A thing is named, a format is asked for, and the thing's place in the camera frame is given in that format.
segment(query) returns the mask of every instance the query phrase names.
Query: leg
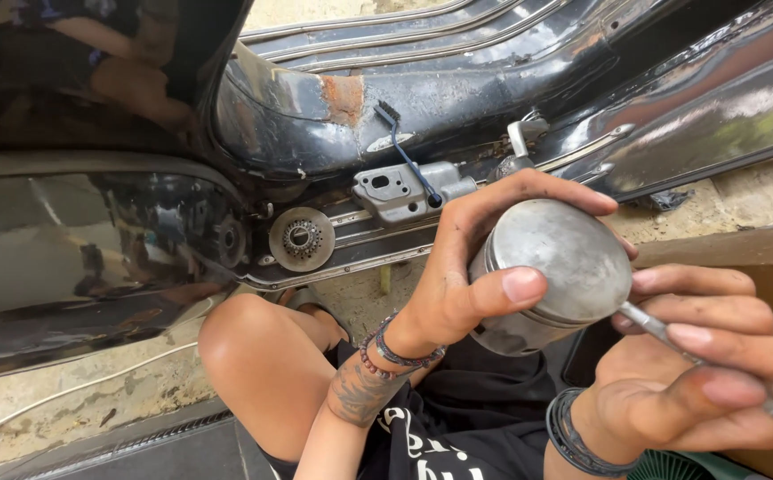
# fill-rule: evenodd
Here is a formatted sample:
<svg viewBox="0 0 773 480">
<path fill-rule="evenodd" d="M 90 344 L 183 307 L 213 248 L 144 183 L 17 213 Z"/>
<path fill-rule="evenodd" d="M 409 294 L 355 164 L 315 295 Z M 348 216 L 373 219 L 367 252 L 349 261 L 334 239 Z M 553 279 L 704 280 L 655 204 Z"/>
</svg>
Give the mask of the leg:
<svg viewBox="0 0 773 480">
<path fill-rule="evenodd" d="M 200 330 L 200 356 L 217 394 L 265 452 L 288 461 L 300 460 L 336 372 L 322 352 L 341 337 L 329 314 L 302 310 L 315 316 L 240 295 Z"/>
</svg>

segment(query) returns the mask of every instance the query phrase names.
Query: concrete floor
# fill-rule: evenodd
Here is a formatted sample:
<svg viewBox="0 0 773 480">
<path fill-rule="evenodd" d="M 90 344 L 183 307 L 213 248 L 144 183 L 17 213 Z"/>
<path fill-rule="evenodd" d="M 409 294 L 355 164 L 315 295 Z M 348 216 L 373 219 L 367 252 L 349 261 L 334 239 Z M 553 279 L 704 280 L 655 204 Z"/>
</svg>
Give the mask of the concrete floor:
<svg viewBox="0 0 773 480">
<path fill-rule="evenodd" d="M 278 23 L 357 16 L 436 2 L 427 0 L 287 0 L 276 8 L 257 2 L 246 28 Z M 636 244 L 773 224 L 773 162 L 704 180 L 687 188 L 695 197 L 675 212 L 654 214 L 631 208 L 610 219 Z M 362 334 L 408 300 L 424 260 L 394 266 L 392 291 L 381 296 L 377 270 L 321 282 L 315 287 L 338 314 Z M 194 309 L 177 328 L 153 340 L 115 348 L 64 365 L 0 378 L 0 419 L 66 388 L 120 371 L 196 339 L 200 312 Z M 0 463 L 66 442 L 97 435 L 214 396 L 195 349 L 170 355 L 128 375 L 43 405 L 0 428 Z M 104 426 L 102 420 L 113 417 Z"/>
</svg>

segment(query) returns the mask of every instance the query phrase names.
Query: knee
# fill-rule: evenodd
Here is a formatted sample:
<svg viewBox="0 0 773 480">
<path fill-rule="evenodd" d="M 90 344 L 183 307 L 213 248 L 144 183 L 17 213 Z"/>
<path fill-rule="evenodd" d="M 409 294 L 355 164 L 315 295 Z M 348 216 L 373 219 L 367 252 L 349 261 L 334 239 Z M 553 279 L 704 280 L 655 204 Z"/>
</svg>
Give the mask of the knee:
<svg viewBox="0 0 773 480">
<path fill-rule="evenodd" d="M 240 365 L 259 356 L 260 348 L 276 345 L 281 336 L 276 308 L 253 294 L 234 296 L 215 308 L 203 322 L 197 344 L 206 368 Z"/>
</svg>

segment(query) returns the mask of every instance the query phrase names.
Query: dirty hand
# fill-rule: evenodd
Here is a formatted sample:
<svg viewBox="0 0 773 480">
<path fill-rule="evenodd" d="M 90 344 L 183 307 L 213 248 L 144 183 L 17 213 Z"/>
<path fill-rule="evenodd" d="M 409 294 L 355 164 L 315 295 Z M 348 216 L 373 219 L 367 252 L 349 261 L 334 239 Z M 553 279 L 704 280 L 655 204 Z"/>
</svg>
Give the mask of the dirty hand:
<svg viewBox="0 0 773 480">
<path fill-rule="evenodd" d="M 645 448 L 714 451 L 773 448 L 773 419 L 761 408 L 773 391 L 773 313 L 754 283 L 733 270 L 665 265 L 633 275 L 641 308 L 669 324 L 680 349 L 717 366 L 693 365 L 616 317 L 627 336 L 576 399 L 574 427 L 595 454 L 627 463 Z"/>
<path fill-rule="evenodd" d="M 474 284 L 467 267 L 505 211 L 524 200 L 552 198 L 593 215 L 617 208 L 612 198 L 588 187 L 536 170 L 524 169 L 445 205 L 425 271 L 407 306 L 385 333 L 390 348 L 403 356 L 430 354 L 466 336 L 484 317 L 530 308 L 546 292 L 546 279 L 530 267 L 486 274 Z M 635 248 L 626 245 L 635 255 Z"/>
</svg>

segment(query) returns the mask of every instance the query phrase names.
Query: rusted metal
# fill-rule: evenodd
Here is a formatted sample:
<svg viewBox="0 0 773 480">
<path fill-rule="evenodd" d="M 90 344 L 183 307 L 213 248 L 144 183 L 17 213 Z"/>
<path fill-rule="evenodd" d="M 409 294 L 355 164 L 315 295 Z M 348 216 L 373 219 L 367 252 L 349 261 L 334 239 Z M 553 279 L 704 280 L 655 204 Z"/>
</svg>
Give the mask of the rusted metal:
<svg viewBox="0 0 773 480">
<path fill-rule="evenodd" d="M 356 125 L 362 113 L 362 77 L 321 76 L 321 99 L 328 104 L 325 120 Z"/>
</svg>

